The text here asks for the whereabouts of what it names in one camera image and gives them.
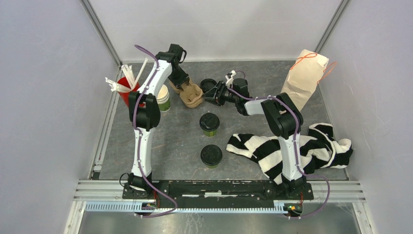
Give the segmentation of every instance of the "brown paper bag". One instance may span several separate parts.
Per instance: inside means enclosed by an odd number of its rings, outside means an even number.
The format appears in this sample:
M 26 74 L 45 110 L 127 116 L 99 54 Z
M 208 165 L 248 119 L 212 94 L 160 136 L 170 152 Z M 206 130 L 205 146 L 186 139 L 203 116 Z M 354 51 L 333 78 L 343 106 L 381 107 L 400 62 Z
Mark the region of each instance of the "brown paper bag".
M 327 64 L 328 58 L 323 55 L 303 50 L 290 68 L 281 93 L 287 93 L 299 111 L 316 90 Z

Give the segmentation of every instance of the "black cup lid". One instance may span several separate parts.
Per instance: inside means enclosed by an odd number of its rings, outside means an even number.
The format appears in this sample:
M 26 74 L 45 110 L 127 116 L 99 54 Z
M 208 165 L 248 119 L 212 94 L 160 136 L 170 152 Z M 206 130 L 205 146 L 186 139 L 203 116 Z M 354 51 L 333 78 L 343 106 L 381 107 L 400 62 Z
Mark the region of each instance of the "black cup lid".
M 222 151 L 216 145 L 207 145 L 201 151 L 201 160 L 207 166 L 215 166 L 222 160 Z
M 199 119 L 199 126 L 201 126 L 204 131 L 215 131 L 219 127 L 219 118 L 213 113 L 206 113 Z
M 217 82 L 213 79 L 204 79 L 201 81 L 201 89 L 202 92 L 206 93 L 209 90 L 211 90 L 215 85 L 217 84 Z

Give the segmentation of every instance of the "floor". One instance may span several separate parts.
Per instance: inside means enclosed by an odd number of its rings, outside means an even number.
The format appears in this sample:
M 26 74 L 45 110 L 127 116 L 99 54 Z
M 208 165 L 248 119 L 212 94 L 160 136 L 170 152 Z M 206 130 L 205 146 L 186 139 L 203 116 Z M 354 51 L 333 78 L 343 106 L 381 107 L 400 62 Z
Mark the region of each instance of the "floor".
M 243 70 L 249 92 L 255 97 L 278 94 L 293 64 L 294 61 L 234 61 L 184 62 L 181 66 L 196 84 L 206 78 L 223 80 L 231 70 Z M 140 64 L 132 64 L 135 74 L 138 74 L 140 67 Z M 151 68 L 152 64 L 146 66 L 143 78 L 147 77 Z M 161 114 L 161 122 L 153 137 L 152 179 L 266 179 L 258 164 L 225 150 L 226 143 L 234 133 L 273 136 L 263 116 L 242 116 L 232 103 L 218 107 L 203 102 L 197 108 L 190 109 L 173 92 L 168 81 L 166 84 L 170 92 L 171 109 Z M 212 138 L 204 136 L 199 127 L 199 118 L 207 112 L 216 114 L 221 122 L 217 135 Z M 329 122 L 319 89 L 301 113 L 304 118 L 302 135 L 307 133 L 311 124 Z M 209 144 L 215 144 L 223 151 L 223 160 L 214 169 L 207 168 L 200 160 L 202 148 Z M 134 145 L 129 112 L 120 98 L 99 179 L 119 179 L 122 173 L 130 172 Z M 334 180 L 347 178 L 343 169 L 320 169 L 316 174 Z
M 306 203 L 304 213 L 318 207 L 319 204 Z M 360 234 L 361 231 L 351 203 L 328 203 L 317 215 L 290 221 L 281 214 L 180 213 L 141 219 L 131 213 L 85 212 L 79 233 Z

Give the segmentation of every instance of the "brown cup carrier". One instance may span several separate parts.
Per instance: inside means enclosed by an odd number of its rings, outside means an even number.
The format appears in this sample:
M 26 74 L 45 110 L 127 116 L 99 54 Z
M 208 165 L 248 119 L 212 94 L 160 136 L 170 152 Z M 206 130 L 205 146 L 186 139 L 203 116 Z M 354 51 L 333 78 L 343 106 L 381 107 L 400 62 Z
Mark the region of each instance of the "brown cup carrier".
M 202 95 L 204 94 L 202 89 L 198 85 L 194 84 L 191 78 L 189 78 L 188 85 L 185 83 L 181 85 L 182 90 L 175 88 L 171 81 L 169 81 L 169 84 L 172 89 L 179 94 L 181 100 L 189 108 L 197 107 L 202 101 L 204 101 L 202 98 Z

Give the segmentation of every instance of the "green cup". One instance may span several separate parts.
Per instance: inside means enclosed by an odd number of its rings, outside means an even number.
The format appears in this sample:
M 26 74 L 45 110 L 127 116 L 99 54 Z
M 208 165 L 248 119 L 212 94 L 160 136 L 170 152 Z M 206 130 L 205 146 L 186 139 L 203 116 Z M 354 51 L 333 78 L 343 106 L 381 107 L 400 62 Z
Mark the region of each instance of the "green cup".
M 207 145 L 201 151 L 201 161 L 208 168 L 216 168 L 222 160 L 222 151 L 216 145 Z
M 156 102 L 158 103 L 161 112 L 166 112 L 170 109 L 169 92 L 166 85 L 162 85 L 162 88 L 156 97 Z
M 207 137 L 213 137 L 217 134 L 219 124 L 219 118 L 213 113 L 206 113 L 199 119 L 199 126 Z

